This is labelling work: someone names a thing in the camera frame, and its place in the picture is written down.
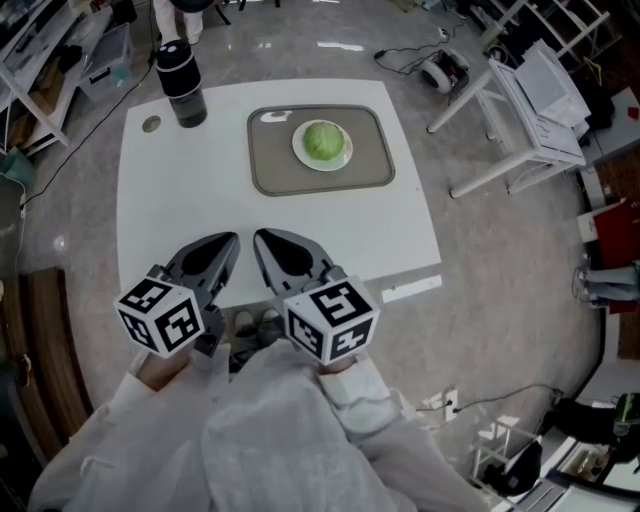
cable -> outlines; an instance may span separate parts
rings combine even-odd
[[[554,388],[552,386],[549,386],[548,384],[529,384],[528,386],[525,386],[523,388],[520,389],[516,389],[515,391],[512,391],[511,393],[507,393],[506,395],[502,395],[502,396],[498,396],[495,398],[483,398],[482,400],[476,400],[474,402],[469,402],[466,405],[463,405],[462,407],[456,407],[455,409],[453,409],[454,413],[459,413],[461,411],[464,411],[465,409],[468,409],[469,407],[472,407],[474,405],[478,405],[478,404],[484,404],[484,403],[488,403],[488,402],[497,402],[499,400],[504,400],[505,398],[509,398],[512,397],[513,395],[517,395],[518,393],[521,393],[523,391],[526,391],[527,389],[531,389],[531,388],[535,388],[535,387],[540,387],[540,388],[547,388],[551,391],[553,391],[554,395],[556,396],[567,396],[566,393],[564,391],[562,391],[561,389],[558,388]],[[450,405],[453,405],[453,402],[451,400],[447,400],[447,402],[444,405],[441,405],[440,407],[434,407],[434,408],[420,408],[420,409],[416,409],[416,411],[427,411],[427,412],[435,412],[435,411],[440,411],[442,409],[444,409],[445,407],[449,407]]]
[[[3,174],[2,176],[4,179],[9,181],[14,181],[18,185],[20,185],[22,187],[22,195],[23,197],[26,197],[27,189],[25,188],[24,184],[21,181],[14,180],[13,178],[9,178],[9,176],[7,176],[6,174]],[[22,219],[22,228],[20,229],[20,239],[18,242],[18,250],[16,251],[16,259],[14,264],[14,270],[16,274],[18,273],[18,256],[20,256],[20,251],[22,250],[22,241],[24,240],[24,225],[27,223],[27,217],[24,213],[22,213],[22,210],[20,210],[20,218]]]
[[[422,65],[422,63],[432,55],[435,55],[437,52],[432,52],[426,57],[418,57],[417,59],[409,62],[408,64],[405,64],[399,69],[393,69],[388,66],[385,66],[384,64],[380,63],[379,59],[384,57],[389,52],[396,52],[396,53],[406,52],[406,51],[419,52],[420,50],[424,50],[425,48],[438,48],[443,44],[447,44],[449,41],[451,41],[451,39],[454,39],[456,37],[456,30],[463,26],[464,26],[464,23],[462,22],[458,23],[451,29],[451,32],[441,28],[440,30],[442,31],[442,34],[446,36],[446,39],[440,40],[436,44],[431,44],[431,43],[423,44],[422,46],[418,46],[417,48],[407,47],[407,48],[389,48],[387,50],[380,50],[373,54],[373,60],[378,66],[380,66],[383,69],[386,69],[387,71],[393,71],[394,73],[397,73],[402,76],[409,76],[412,73],[415,73],[418,69],[420,69],[420,66]]]
[[[58,168],[55,170],[55,172],[53,173],[53,176],[51,176],[51,179],[47,182],[47,184],[44,186],[44,188],[43,188],[40,192],[38,192],[37,194],[34,194],[34,195],[32,195],[30,198],[28,198],[28,199],[27,199],[27,200],[26,200],[26,201],[25,201],[25,202],[20,206],[20,208],[24,208],[24,207],[27,205],[27,203],[29,203],[29,202],[33,201],[36,197],[40,197],[42,194],[44,194],[44,193],[47,191],[47,189],[49,188],[49,185],[51,185],[51,183],[53,182],[53,180],[55,180],[55,179],[56,179],[56,176],[58,175],[58,173],[60,172],[60,170],[61,170],[61,169],[66,165],[66,163],[71,159],[71,157],[72,157],[73,155],[75,155],[75,153],[76,153],[76,152],[77,152],[77,151],[82,147],[82,145],[87,141],[87,139],[88,139],[89,137],[91,137],[91,136],[94,134],[94,132],[95,132],[95,131],[100,127],[100,125],[101,125],[102,123],[104,123],[104,122],[109,118],[109,116],[110,116],[111,114],[113,114],[113,111],[114,111],[115,109],[117,109],[117,108],[122,104],[122,102],[127,98],[127,96],[129,96],[129,94],[131,94],[131,92],[132,92],[134,89],[137,89],[137,88],[138,88],[138,86],[142,83],[142,81],[143,81],[145,78],[147,78],[147,76],[148,76],[148,75],[149,75],[149,73],[151,72],[151,69],[153,68],[153,61],[154,61],[154,59],[155,59],[155,44],[154,44],[154,40],[153,40],[153,25],[152,25],[152,23],[151,23],[151,5],[152,5],[152,3],[153,3],[153,2],[149,2],[149,31],[151,32],[151,54],[149,55],[149,60],[148,60],[149,69],[147,69],[147,72],[142,76],[142,78],[141,78],[140,80],[138,80],[138,82],[137,82],[133,87],[131,87],[131,89],[129,89],[129,90],[127,91],[127,93],[126,93],[122,98],[120,98],[120,101],[118,101],[118,103],[116,103],[116,104],[114,105],[114,107],[109,111],[109,113],[108,113],[106,116],[104,116],[104,117],[102,118],[102,120],[101,120],[98,124],[96,124],[96,125],[93,127],[93,129],[92,129],[92,130],[91,130],[91,131],[90,131],[90,132],[85,136],[85,138],[84,138],[84,139],[82,139],[82,141],[80,142],[80,144],[78,144],[78,146],[76,147],[76,149],[74,149],[74,150],[69,154],[69,156],[67,156],[67,158],[65,158],[65,159],[64,159],[64,161],[63,161],[63,162],[58,166]]]
[[[420,409],[416,409],[416,411],[426,411],[426,412],[441,411],[442,409],[444,409],[445,407],[449,407],[450,405],[453,405],[453,402],[451,400],[447,400],[447,402],[444,405],[441,405],[440,407],[433,407],[433,408],[421,407]]]
[[[562,391],[561,389],[558,388],[554,388],[552,386],[549,386],[548,384],[529,384],[528,386],[525,386],[523,388],[520,389],[516,389],[515,391],[512,391],[511,393],[507,393],[506,395],[502,395],[502,396],[498,396],[495,398],[483,398],[482,400],[475,400],[474,402],[469,402],[466,405],[463,405],[462,407],[458,407],[456,409],[453,410],[454,413],[459,413],[461,411],[464,411],[465,409],[468,409],[469,407],[472,407],[474,405],[478,405],[478,404],[484,404],[484,403],[489,403],[489,402],[498,402],[499,400],[504,400],[505,398],[510,398],[513,395],[517,395],[518,393],[522,393],[523,391],[526,391],[527,389],[531,389],[531,388],[535,388],[535,387],[539,387],[539,388],[547,388],[550,391],[553,391],[553,393],[555,395],[558,396],[566,396],[566,393],[564,391]]]

shelving unit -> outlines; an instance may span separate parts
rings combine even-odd
[[[71,29],[76,19],[78,19],[78,16],[80,16],[80,13],[74,13],[69,6],[65,5],[42,29],[39,34],[39,38],[42,39],[44,43],[43,51],[26,62],[23,67],[13,75],[15,81],[22,89],[27,92],[31,89],[36,78],[38,78],[38,73],[40,73],[40,70],[47,62],[47,59],[53,52],[53,49],[58,45],[69,29]],[[11,92],[12,91],[8,87],[5,87],[0,93],[0,111],[9,106],[12,96]]]
[[[29,47],[26,48],[25,55],[32,53],[33,56],[30,59],[25,59],[21,67],[12,72],[6,61],[14,56],[18,42],[28,33],[30,27],[36,23],[38,17],[43,14],[53,1],[55,0],[44,0],[38,5],[29,15],[28,22],[0,50],[0,80],[4,82],[4,85],[0,86],[0,112],[5,112],[7,119],[6,126],[3,127],[4,138],[6,139],[7,136],[6,131],[10,119],[11,104],[15,100],[22,102],[37,119],[37,124],[31,136],[20,148],[27,156],[54,142],[62,142],[64,145],[69,144],[69,139],[61,129],[64,119],[87,62],[113,16],[112,9],[107,7],[96,13],[84,16],[82,21],[78,23],[83,13],[72,9],[68,4],[61,6],[47,21],[46,25],[41,28],[37,37],[29,43],[29,45],[36,46],[31,49]],[[56,108],[47,116],[31,100],[29,91],[56,46],[63,41],[66,44],[81,46],[82,58],[65,73],[65,80]],[[6,149],[8,148],[3,146],[0,151],[4,152]]]
[[[601,13],[589,0],[574,0],[574,3],[581,3],[582,6],[590,12],[591,17],[588,21],[581,20],[574,12],[567,9],[561,0],[552,0],[553,3],[551,4],[551,7],[553,7],[553,11],[560,10],[564,13],[566,18],[570,20],[570,23],[578,30],[578,34],[570,40],[565,40],[558,30],[556,30],[556,28],[549,22],[547,16],[540,12],[538,6],[529,0],[516,0],[509,7],[502,4],[501,0],[490,1],[502,13],[502,17],[500,20],[496,21],[493,26],[487,27],[487,30],[485,30],[482,35],[485,47],[490,46],[493,41],[495,41],[508,23],[517,24],[515,16],[517,16],[518,12],[523,7],[529,9],[558,42],[560,45],[560,49],[557,52],[558,57],[568,54],[578,62],[578,65],[582,65],[582,60],[574,49],[576,45],[584,39],[587,39],[591,43],[591,52],[586,56],[590,59],[595,58],[598,54],[620,39],[620,36],[616,34],[613,26],[611,25],[609,13]],[[598,32],[601,28],[605,28],[610,33],[611,37],[606,44],[598,46]]]
[[[74,39],[73,35],[69,38],[70,44],[82,46],[82,59],[80,59],[75,66],[65,73],[64,84],[62,85],[60,96],[58,97],[56,109],[48,116],[49,121],[58,128],[62,128],[62,123],[64,123],[64,119],[69,111],[71,99],[73,98],[78,84],[80,83],[82,72],[88,63],[93,50],[97,46],[100,37],[102,37],[102,34],[111,21],[112,10],[110,8],[103,9],[94,13],[91,18],[93,28],[85,38]],[[81,30],[82,27],[79,26],[77,31],[79,32]],[[27,150],[27,156],[30,156],[54,142],[56,142],[56,138],[53,132],[45,124],[38,122],[31,134],[31,137],[29,137],[23,148]]]
[[[29,21],[36,20],[38,18],[38,16],[40,16],[40,14],[42,14],[42,12],[47,7],[49,7],[51,2],[53,2],[53,0],[44,0],[39,5],[37,5],[33,9],[33,11],[31,11],[31,13],[29,14]],[[4,61],[9,56],[9,53],[11,52],[11,50],[13,50],[15,48],[16,44],[18,44],[18,41],[20,41],[22,36],[27,33],[27,30],[29,30],[29,27],[31,25],[32,25],[32,23],[30,23],[30,22],[25,23],[24,27],[22,27],[18,31],[18,33],[15,36],[13,36],[11,38],[11,40],[6,45],[3,46],[3,48],[0,50],[0,60],[1,61]]]

black thermos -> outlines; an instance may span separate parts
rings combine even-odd
[[[207,118],[207,106],[191,45],[182,40],[163,44],[156,53],[156,69],[180,126],[193,128],[202,123]]]

gray floor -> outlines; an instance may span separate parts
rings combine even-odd
[[[479,108],[468,105],[437,134],[428,135],[425,127],[446,108],[446,98],[427,89],[417,74],[395,75],[372,59],[382,48],[435,43],[437,26],[451,29],[459,20],[420,9],[405,14],[386,0],[282,1],[281,9],[274,8],[273,0],[248,3],[242,13],[231,4],[225,10],[230,27],[215,12],[207,13],[206,30],[195,47],[203,85],[315,77],[385,82],[420,173],[443,263],[370,286],[378,292],[435,274],[444,282],[440,289],[384,306],[371,353],[387,382],[414,404],[449,386],[459,390],[461,403],[532,382],[575,389],[594,364],[599,341],[596,314],[571,296],[572,272],[583,251],[575,223],[582,208],[575,182],[559,176],[509,196],[505,180],[498,179],[451,199],[450,184],[500,157],[485,138]],[[146,9],[140,8],[134,26],[138,76],[146,69],[150,48]],[[464,26],[449,44],[471,63],[475,76],[486,65],[477,36]],[[317,42],[364,50],[319,47]],[[413,55],[386,59],[398,65]],[[126,109],[160,97],[152,71],[28,209],[20,268],[60,265],[66,270],[77,352],[96,406],[111,396],[134,353],[111,306],[119,292],[115,214]],[[92,105],[78,95],[66,126],[72,147],[117,99]],[[34,190],[42,189],[68,152],[56,145],[38,155]],[[478,425],[507,414],[533,427],[548,399],[548,392],[534,389],[475,407],[436,435],[449,459],[462,467]],[[438,428],[440,415],[429,413],[429,419]]]

white box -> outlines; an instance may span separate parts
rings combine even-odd
[[[287,337],[325,366],[367,346],[380,315],[355,276],[286,299],[284,309]]]
[[[569,128],[591,115],[555,52],[543,41],[529,48],[524,59],[516,78],[538,115]]]
[[[170,357],[204,332],[192,290],[145,277],[113,302],[135,344]]]

